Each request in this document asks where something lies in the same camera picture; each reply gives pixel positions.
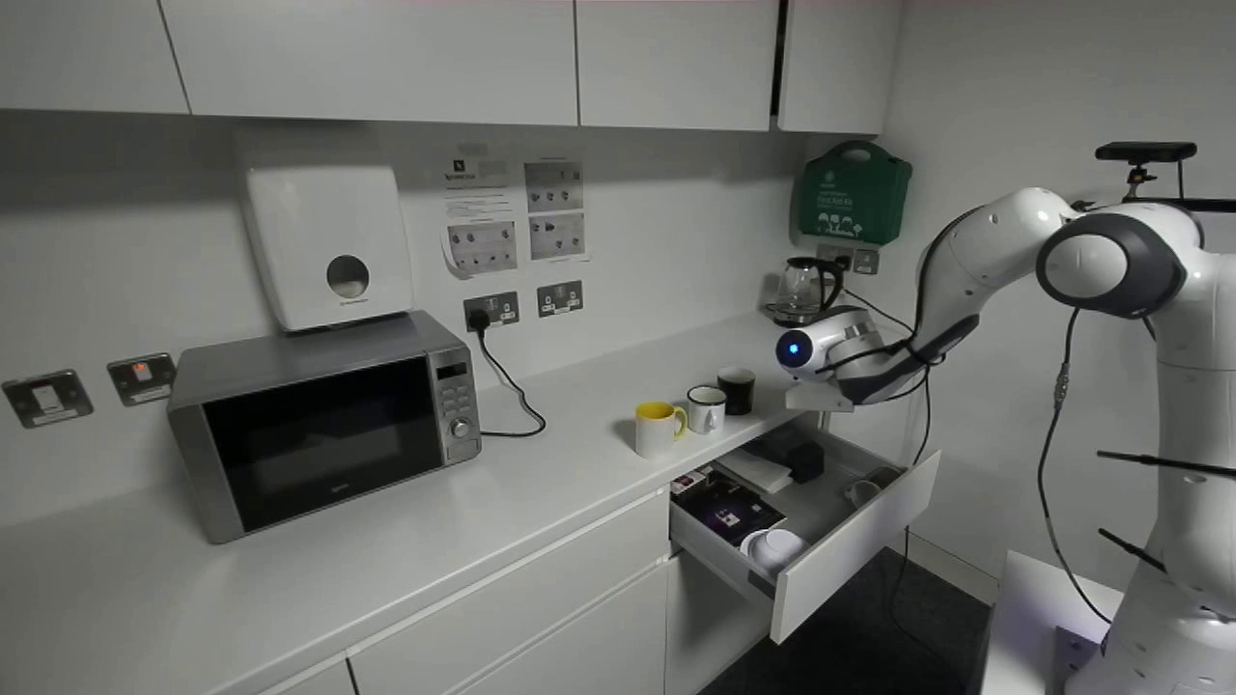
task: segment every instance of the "wall socket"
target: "wall socket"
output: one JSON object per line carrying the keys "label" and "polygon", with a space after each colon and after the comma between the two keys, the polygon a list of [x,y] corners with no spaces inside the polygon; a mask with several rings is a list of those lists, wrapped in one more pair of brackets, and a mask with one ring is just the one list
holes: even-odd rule
{"label": "wall socket", "polygon": [[582,214],[575,217],[533,217],[533,259],[582,255]]}
{"label": "wall socket", "polygon": [[582,169],[575,164],[526,164],[530,214],[582,210]]}
{"label": "wall socket", "polygon": [[467,312],[488,312],[490,329],[517,325],[517,295],[467,299],[465,303],[465,325],[467,325]]}
{"label": "wall socket", "polygon": [[559,312],[578,312],[578,309],[582,309],[582,282],[538,286],[538,312],[542,318],[559,318]]}
{"label": "wall socket", "polygon": [[878,246],[817,246],[817,259],[847,259],[851,273],[881,273]]}
{"label": "wall socket", "polygon": [[145,404],[170,398],[170,386],[178,383],[178,363],[165,350],[157,350],[107,363],[107,375],[122,404]]}
{"label": "wall socket", "polygon": [[41,430],[41,425],[77,420],[94,413],[94,402],[77,370],[2,383],[2,393],[11,413],[22,420],[22,430]]}
{"label": "wall socket", "polygon": [[514,226],[453,226],[453,272],[459,280],[493,273],[514,268]]}

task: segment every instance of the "microwave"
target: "microwave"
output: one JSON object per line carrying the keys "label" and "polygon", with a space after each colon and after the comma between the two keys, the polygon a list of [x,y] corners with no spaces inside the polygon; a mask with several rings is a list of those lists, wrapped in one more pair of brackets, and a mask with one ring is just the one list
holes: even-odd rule
{"label": "microwave", "polygon": [[192,348],[170,430],[224,545],[478,457],[470,350],[427,312]]}

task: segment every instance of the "cup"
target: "cup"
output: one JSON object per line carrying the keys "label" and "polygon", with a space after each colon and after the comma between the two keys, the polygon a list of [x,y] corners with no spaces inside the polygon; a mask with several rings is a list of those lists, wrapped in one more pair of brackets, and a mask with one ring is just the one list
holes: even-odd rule
{"label": "cup", "polygon": [[672,402],[633,404],[633,453],[651,460],[684,432],[678,410]]}
{"label": "cup", "polygon": [[718,386],[726,390],[726,413],[740,416],[748,413],[754,390],[757,390],[757,375],[747,368],[726,368],[718,370]]}
{"label": "cup", "polygon": [[698,435],[709,435],[726,420],[726,390],[698,383],[689,390],[684,410],[689,410],[689,430]]}
{"label": "cup", "polygon": [[793,563],[805,550],[805,538],[793,529],[757,529],[739,545],[739,554],[747,554],[770,577]]}

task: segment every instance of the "upper cabinet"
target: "upper cabinet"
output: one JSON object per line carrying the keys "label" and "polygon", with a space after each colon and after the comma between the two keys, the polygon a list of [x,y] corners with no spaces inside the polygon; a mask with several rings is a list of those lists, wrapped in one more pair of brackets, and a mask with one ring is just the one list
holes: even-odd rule
{"label": "upper cabinet", "polygon": [[0,0],[0,110],[884,129],[899,0]]}
{"label": "upper cabinet", "polygon": [[899,44],[899,0],[787,0],[781,130],[881,130]]}
{"label": "upper cabinet", "polygon": [[578,125],[881,130],[899,0],[575,0]]}
{"label": "upper cabinet", "polygon": [[185,112],[157,0],[0,0],[0,110]]}
{"label": "upper cabinet", "polygon": [[570,0],[163,9],[196,116],[575,125]]}
{"label": "upper cabinet", "polygon": [[575,0],[582,129],[770,130],[781,0]]}

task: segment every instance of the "white cabinet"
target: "white cabinet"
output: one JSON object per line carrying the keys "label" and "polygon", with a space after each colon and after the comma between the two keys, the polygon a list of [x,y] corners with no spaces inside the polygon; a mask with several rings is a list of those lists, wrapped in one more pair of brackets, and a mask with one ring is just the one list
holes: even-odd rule
{"label": "white cabinet", "polygon": [[695,695],[770,637],[770,608],[709,568],[677,556],[667,573],[667,695]]}
{"label": "white cabinet", "polygon": [[497,666],[467,695],[660,695],[663,691],[660,562],[618,595],[586,608],[533,649]]}
{"label": "white cabinet", "polygon": [[356,689],[453,691],[663,556],[667,504],[651,496],[350,649]]}
{"label": "white cabinet", "polygon": [[0,0],[0,110],[185,112],[157,0]]}
{"label": "white cabinet", "polygon": [[575,125],[570,0],[163,0],[196,116]]}
{"label": "white cabinet", "polygon": [[356,695],[350,676],[346,676],[346,661],[329,661],[315,666],[261,695]]}
{"label": "white cabinet", "polygon": [[787,0],[781,130],[881,130],[899,0]]}
{"label": "white cabinet", "polygon": [[575,0],[582,129],[770,130],[778,0]]}

